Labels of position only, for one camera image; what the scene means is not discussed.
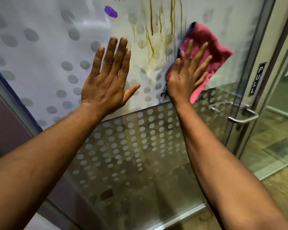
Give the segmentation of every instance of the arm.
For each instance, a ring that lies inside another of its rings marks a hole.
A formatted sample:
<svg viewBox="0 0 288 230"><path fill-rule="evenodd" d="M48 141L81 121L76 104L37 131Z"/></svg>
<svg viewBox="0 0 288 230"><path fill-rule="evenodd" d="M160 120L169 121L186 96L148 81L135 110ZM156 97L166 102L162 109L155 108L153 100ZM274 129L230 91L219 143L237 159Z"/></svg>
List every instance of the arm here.
<svg viewBox="0 0 288 230"><path fill-rule="evenodd" d="M0 229L23 229L62 177L88 135L108 114L124 106L140 87L124 92L131 51L122 38L110 39L93 61L82 89L82 103L70 115L0 158Z"/></svg>
<svg viewBox="0 0 288 230"><path fill-rule="evenodd" d="M178 59L168 83L200 187L227 230L288 229L287 220L260 181L215 138L190 104L191 93L204 81L211 60L198 66L206 46L190 61L191 42L183 67Z"/></svg>

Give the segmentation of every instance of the metal handle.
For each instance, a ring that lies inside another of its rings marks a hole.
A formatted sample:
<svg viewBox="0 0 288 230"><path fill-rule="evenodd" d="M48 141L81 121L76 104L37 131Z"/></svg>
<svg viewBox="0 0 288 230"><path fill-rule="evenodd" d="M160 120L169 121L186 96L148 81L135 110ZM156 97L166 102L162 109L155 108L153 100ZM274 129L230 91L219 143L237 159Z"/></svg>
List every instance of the metal handle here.
<svg viewBox="0 0 288 230"><path fill-rule="evenodd" d="M251 113L253 116L249 117L249 118L246 118L246 119L242 119L242 120L239 120L239 119L234 119L232 117L228 117L228 120L232 123L237 123L237 124L246 124L246 123L249 123L255 119L257 119L259 117L259 114L257 114L255 111L252 111L249 109L249 105L245 105L244 106L244 110L245 112L247 113Z"/></svg>

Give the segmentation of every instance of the person's right arm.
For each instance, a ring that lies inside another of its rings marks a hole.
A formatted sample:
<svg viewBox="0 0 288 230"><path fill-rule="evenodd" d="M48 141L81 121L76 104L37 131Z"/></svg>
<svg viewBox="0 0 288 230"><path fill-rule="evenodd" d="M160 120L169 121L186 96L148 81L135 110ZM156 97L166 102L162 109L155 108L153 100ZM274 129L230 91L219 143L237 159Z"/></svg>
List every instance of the person's right arm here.
<svg viewBox="0 0 288 230"><path fill-rule="evenodd" d="M226 230L283 230L285 219L261 182L200 119L190 96L205 79L211 58L200 66L206 45L190 61L192 43L180 69L178 59L168 82L168 92L177 111L188 156L200 187Z"/></svg>

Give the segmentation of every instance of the forearm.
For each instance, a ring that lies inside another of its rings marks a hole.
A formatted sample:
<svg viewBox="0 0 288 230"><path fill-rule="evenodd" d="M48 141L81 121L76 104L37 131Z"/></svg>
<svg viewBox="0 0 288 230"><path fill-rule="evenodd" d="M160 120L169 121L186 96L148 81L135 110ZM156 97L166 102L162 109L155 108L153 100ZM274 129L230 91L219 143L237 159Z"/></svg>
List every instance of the forearm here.
<svg viewBox="0 0 288 230"><path fill-rule="evenodd" d="M180 103L176 109L198 182L224 227L264 229L266 221L284 223L260 181L215 138L192 106Z"/></svg>
<svg viewBox="0 0 288 230"><path fill-rule="evenodd" d="M0 229L26 225L101 118L82 104L0 158Z"/></svg>

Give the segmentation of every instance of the microfiber cloth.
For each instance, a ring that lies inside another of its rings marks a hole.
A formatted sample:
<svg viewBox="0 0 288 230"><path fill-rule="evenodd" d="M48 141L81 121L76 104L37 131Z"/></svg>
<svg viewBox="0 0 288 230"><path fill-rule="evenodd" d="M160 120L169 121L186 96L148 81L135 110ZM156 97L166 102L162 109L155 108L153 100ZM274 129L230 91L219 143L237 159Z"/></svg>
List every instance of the microfiber cloth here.
<svg viewBox="0 0 288 230"><path fill-rule="evenodd" d="M190 102L191 104L193 104L196 101L197 97L200 95L200 93L203 91L204 87L208 84L210 78L233 54L233 51L228 50L226 47L220 45L216 36L212 34L212 32L207 27L203 26L202 24L194 22L190 25L185 36L183 37L181 44L177 50L175 60L177 58L181 58L181 61L184 62L185 51L187 50L188 43L191 39L193 39L193 48L190 57L191 60L194 58L198 50L205 42L208 42L208 47L200 64L202 64L209 55L213 56L209 66L206 69L208 75L205 81L196 90L194 90L191 95ZM161 95L168 95L167 82L169 81L169 78L171 76L172 66L173 65L171 65L166 72L165 76L166 85Z"/></svg>

